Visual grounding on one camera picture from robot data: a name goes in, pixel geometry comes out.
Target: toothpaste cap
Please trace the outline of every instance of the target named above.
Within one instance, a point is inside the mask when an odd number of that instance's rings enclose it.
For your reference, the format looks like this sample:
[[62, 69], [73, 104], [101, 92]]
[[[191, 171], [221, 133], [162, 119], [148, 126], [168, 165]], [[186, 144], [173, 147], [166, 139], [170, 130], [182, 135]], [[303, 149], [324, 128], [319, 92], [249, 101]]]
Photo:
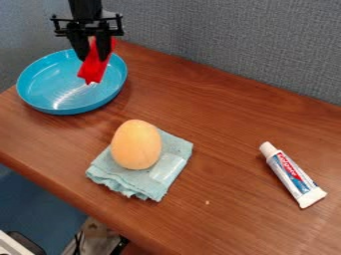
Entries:
[[269, 158], [277, 151], [277, 148], [273, 146], [273, 144], [267, 141], [263, 143], [260, 150], [267, 158]]

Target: gray wall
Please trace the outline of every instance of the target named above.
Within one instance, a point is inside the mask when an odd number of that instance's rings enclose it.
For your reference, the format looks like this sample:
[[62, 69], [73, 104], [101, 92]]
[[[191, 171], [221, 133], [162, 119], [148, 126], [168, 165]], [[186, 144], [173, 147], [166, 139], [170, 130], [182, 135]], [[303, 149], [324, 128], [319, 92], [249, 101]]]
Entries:
[[[340, 0], [104, 0], [126, 40], [341, 105]], [[0, 0], [0, 89], [47, 53], [67, 0]]]

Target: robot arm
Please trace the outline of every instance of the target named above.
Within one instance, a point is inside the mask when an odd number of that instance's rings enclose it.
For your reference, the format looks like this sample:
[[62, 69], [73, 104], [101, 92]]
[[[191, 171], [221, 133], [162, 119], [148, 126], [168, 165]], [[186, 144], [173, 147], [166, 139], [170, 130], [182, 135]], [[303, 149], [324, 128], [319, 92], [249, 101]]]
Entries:
[[101, 60], [105, 61], [113, 51], [112, 37], [124, 36], [124, 15], [104, 10], [102, 0], [69, 0], [73, 18], [62, 19], [57, 15], [51, 20], [55, 24], [58, 37], [67, 37], [82, 61], [90, 54], [89, 37], [97, 37]]

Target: chair leg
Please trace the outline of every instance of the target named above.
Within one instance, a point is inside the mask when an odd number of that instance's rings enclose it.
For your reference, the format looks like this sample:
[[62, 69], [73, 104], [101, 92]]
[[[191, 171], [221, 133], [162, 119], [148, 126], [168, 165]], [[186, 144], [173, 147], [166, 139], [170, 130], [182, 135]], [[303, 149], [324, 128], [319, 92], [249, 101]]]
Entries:
[[121, 239], [122, 240], [121, 240], [118, 246], [116, 247], [116, 249], [113, 250], [112, 255], [121, 255], [128, 244], [130, 243], [130, 240], [126, 237], [121, 236]]

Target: brown egg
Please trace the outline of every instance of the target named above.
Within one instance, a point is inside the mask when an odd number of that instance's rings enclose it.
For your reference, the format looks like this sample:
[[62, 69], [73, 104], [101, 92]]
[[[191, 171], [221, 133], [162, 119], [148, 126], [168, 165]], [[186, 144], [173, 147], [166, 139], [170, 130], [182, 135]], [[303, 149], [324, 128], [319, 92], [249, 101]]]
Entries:
[[112, 152], [116, 162], [132, 170], [153, 166], [162, 153], [162, 137], [156, 126], [140, 120], [125, 122], [118, 128]]

